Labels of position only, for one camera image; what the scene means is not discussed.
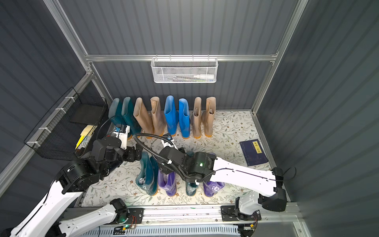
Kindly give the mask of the dark teal boot back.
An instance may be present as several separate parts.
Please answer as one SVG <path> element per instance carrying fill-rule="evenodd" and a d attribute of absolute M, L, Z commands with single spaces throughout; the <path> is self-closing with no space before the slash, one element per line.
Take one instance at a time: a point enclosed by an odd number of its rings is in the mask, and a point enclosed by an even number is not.
<path fill-rule="evenodd" d="M 121 101 L 119 98 L 115 98 L 112 101 L 108 117 L 116 127 L 121 127 L 122 125 L 130 125 L 130 123 L 126 120 L 126 112 L 123 112 L 123 109 L 127 108 L 129 102 L 130 97 L 126 97 L 123 101 Z"/>
<path fill-rule="evenodd" d="M 121 116 L 130 127 L 131 135 L 141 132 L 142 128 L 134 117 L 134 106 L 130 97 L 125 97 L 123 100 Z"/>

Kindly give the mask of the beige boot back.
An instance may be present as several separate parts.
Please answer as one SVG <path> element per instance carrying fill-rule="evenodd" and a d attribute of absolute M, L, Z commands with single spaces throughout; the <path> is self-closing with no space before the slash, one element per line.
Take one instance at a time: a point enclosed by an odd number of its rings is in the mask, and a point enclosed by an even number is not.
<path fill-rule="evenodd" d="M 152 107 L 152 121 L 155 135 L 163 135 L 167 126 L 164 112 L 161 110 L 160 98 L 154 96 L 150 99 Z"/>
<path fill-rule="evenodd" d="M 216 98 L 208 97 L 206 99 L 206 110 L 202 113 L 202 123 L 204 125 L 204 134 L 207 137 L 213 135 L 213 122 L 216 113 Z"/>
<path fill-rule="evenodd" d="M 154 133 L 152 117 L 149 115 L 141 97 L 136 99 L 133 115 L 145 133 Z"/>
<path fill-rule="evenodd" d="M 196 97 L 194 100 L 193 114 L 191 118 L 191 128 L 194 138 L 201 138 L 201 98 Z"/>

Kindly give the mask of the blue boot back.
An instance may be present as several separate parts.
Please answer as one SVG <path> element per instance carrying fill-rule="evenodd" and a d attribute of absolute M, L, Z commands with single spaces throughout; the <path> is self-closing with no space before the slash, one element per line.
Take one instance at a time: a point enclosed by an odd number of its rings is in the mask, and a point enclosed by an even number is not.
<path fill-rule="evenodd" d="M 174 97 L 167 96 L 164 107 L 164 115 L 167 123 L 168 132 L 174 136 L 177 132 L 177 124 L 179 122 L 178 112 L 175 107 Z"/>
<path fill-rule="evenodd" d="M 190 113 L 188 101 L 184 98 L 179 99 L 179 125 L 184 139 L 190 136 Z"/>

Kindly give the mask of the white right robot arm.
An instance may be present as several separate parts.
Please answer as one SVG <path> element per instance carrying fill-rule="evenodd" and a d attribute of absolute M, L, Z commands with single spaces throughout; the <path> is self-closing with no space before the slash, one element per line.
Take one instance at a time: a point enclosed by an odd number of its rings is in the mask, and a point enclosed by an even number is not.
<path fill-rule="evenodd" d="M 186 182 L 228 183 L 252 190 L 252 194 L 236 199 L 236 218 L 250 217 L 261 209 L 271 212 L 286 209 L 285 171 L 281 168 L 256 170 L 230 163 L 211 153 L 196 152 L 189 156 L 171 146 L 164 147 L 154 157 L 163 173 L 174 172 Z"/>

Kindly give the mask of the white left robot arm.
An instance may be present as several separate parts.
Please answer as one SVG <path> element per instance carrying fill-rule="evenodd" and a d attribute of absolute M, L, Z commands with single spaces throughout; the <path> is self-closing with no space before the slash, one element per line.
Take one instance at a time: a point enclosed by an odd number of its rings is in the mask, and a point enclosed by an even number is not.
<path fill-rule="evenodd" d="M 4 236 L 19 236 L 32 221 L 37 224 L 54 223 L 91 185 L 107 177 L 124 162 L 139 161 L 141 157 L 141 146 L 127 146 L 127 138 L 105 136 L 95 140 L 91 151 L 61 169 L 39 204 L 17 227 L 5 230 Z"/>

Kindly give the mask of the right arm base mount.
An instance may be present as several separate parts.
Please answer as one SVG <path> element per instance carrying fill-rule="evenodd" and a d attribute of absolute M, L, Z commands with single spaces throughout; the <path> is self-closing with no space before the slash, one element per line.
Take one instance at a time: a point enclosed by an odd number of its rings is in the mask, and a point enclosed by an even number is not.
<path fill-rule="evenodd" d="M 221 215 L 224 222 L 251 221 L 256 222 L 262 219 L 261 214 L 255 211 L 253 214 L 244 214 L 239 211 L 238 205 L 222 205 Z"/>

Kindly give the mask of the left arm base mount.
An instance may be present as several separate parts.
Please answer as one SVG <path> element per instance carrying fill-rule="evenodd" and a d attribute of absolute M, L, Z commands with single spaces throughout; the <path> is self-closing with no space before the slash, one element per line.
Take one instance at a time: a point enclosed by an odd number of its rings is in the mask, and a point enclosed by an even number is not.
<path fill-rule="evenodd" d="M 144 217 L 143 208 L 129 208 L 128 213 L 116 214 L 114 221 L 107 223 L 107 225 L 136 225 L 141 224 Z"/>

